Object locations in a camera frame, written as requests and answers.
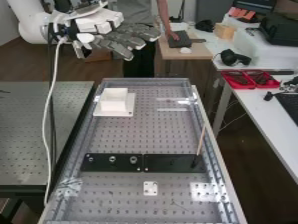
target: floor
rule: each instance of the floor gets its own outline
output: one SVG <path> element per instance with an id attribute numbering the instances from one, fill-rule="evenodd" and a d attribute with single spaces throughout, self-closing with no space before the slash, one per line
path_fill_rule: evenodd
<path id="1" fill-rule="evenodd" d="M 161 68 L 159 57 L 157 70 Z M 48 79 L 44 45 L 31 45 L 16 39 L 0 47 L 0 63 L 0 81 Z M 64 49 L 60 81 L 91 80 L 100 84 L 105 77 L 121 77 L 121 60 L 85 63 L 76 58 L 71 48 Z M 241 105 L 234 105 L 225 121 L 229 122 L 242 113 Z M 298 223 L 298 186 L 248 116 L 221 131 L 218 144 L 248 222 Z M 36 224 L 38 220 L 38 215 L 23 204 L 14 224 Z"/>

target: black metal plate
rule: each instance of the black metal plate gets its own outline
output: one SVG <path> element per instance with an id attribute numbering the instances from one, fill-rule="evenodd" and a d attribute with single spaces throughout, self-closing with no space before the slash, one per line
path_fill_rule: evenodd
<path id="1" fill-rule="evenodd" d="M 144 172 L 148 173 L 205 173 L 203 156 L 192 167 L 195 154 L 147 154 L 144 155 Z"/>
<path id="2" fill-rule="evenodd" d="M 143 154 L 87 153 L 81 165 L 84 172 L 143 172 Z"/>

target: red tray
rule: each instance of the red tray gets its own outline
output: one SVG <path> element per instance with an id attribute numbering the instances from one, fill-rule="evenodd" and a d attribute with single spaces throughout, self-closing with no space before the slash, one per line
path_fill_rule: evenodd
<path id="1" fill-rule="evenodd" d="M 280 88 L 281 83 L 273 78 L 273 76 L 268 72 L 250 70 L 250 71 L 245 71 L 245 74 L 256 83 L 257 88 L 262 88 L 262 89 Z"/>
<path id="2" fill-rule="evenodd" d="M 233 89 L 254 89 L 256 83 L 242 71 L 222 71 L 222 77 Z"/>

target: mouse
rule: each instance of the mouse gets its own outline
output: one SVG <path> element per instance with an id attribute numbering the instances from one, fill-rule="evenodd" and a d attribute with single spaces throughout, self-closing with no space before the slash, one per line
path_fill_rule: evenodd
<path id="1" fill-rule="evenodd" d="M 181 53 L 181 54 L 192 54 L 192 49 L 188 48 L 188 47 L 183 47 L 183 48 L 180 49 L 180 53 Z"/>

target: dark pants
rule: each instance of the dark pants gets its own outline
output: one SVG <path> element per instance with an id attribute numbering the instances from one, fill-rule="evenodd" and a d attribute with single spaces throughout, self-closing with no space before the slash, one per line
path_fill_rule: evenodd
<path id="1" fill-rule="evenodd" d="M 124 77 L 153 78 L 156 42 L 147 42 L 147 46 L 140 51 L 133 50 L 133 55 L 132 61 L 124 61 Z"/>

